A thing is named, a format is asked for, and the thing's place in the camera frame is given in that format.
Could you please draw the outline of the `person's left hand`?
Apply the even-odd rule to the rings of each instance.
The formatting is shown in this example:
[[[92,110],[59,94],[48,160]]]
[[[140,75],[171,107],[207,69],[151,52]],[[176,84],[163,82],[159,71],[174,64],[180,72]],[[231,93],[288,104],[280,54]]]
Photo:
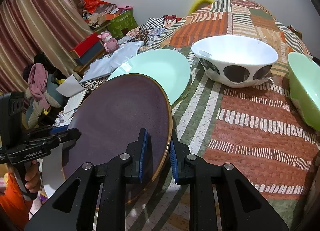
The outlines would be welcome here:
[[[41,178],[37,160],[31,161],[31,167],[27,170],[24,179],[26,181],[25,188],[31,193],[37,193],[41,190]]]

